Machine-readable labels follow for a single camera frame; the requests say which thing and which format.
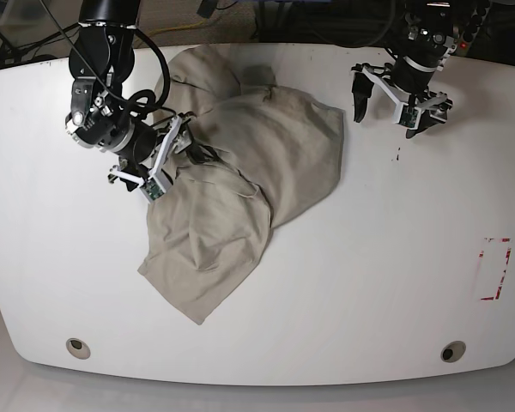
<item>beige cloth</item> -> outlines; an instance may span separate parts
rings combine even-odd
[[[167,106],[197,114],[191,130],[221,162],[168,159],[173,188],[148,208],[139,271],[201,324],[258,265],[271,228],[334,190],[343,113],[297,90],[241,87],[212,46],[182,51],[170,71]]]

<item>white table top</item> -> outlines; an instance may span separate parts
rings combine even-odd
[[[262,263],[197,326],[136,272],[147,253],[146,204],[107,184],[114,156],[64,134],[67,62],[0,71],[0,309],[18,353],[224,385],[410,379],[511,361],[515,68],[449,59],[431,84],[454,100],[449,124],[407,141],[378,91],[363,123],[350,121],[350,68],[389,61],[380,50],[221,49],[236,72],[270,65],[278,84],[347,112],[339,187],[276,230]],[[182,48],[163,50],[170,59]],[[159,76],[150,51],[136,56],[125,95]],[[481,300],[495,296],[503,270],[500,298]],[[67,352],[71,337],[89,345],[88,360]],[[452,341],[467,352],[444,363]]]

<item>table surface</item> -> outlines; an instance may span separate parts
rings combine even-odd
[[[167,59],[181,50],[163,49]],[[449,124],[407,141],[379,91],[362,124],[350,121],[350,68],[389,61],[381,50],[220,50],[240,76],[269,66],[278,84],[346,111],[338,188],[276,230],[262,263],[197,326],[136,272],[146,204],[107,184],[115,157],[64,133],[67,61],[0,71],[0,309],[17,352],[218,385],[411,379],[513,360],[515,68],[449,59],[431,83],[454,100]],[[124,94],[153,88],[159,71],[138,51]],[[88,360],[68,353],[72,337]],[[453,341],[467,351],[445,363]]]

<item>yellow cable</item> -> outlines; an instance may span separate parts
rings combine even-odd
[[[165,32],[174,32],[176,30],[189,30],[191,28],[196,28],[196,27],[199,27],[199,26],[202,26],[204,23],[206,22],[206,20],[201,20],[197,23],[192,23],[192,24],[184,24],[183,26],[176,26],[176,27],[166,27],[166,28],[157,28],[156,30],[151,30],[150,32],[147,33],[147,36],[149,38],[153,38],[155,35],[157,34],[161,34],[161,33],[165,33]],[[142,44],[143,42],[139,39],[136,44],[135,44],[135,47],[136,49],[139,48],[139,46]]]

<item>circular hole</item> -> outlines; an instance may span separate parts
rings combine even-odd
[[[460,341],[452,342],[451,344],[446,345],[442,350],[440,353],[440,359],[447,363],[457,362],[462,359],[462,356],[464,356],[465,349],[465,343]]]
[[[80,339],[69,339],[67,341],[67,350],[75,358],[82,360],[89,358],[89,356],[91,355],[88,345]]]

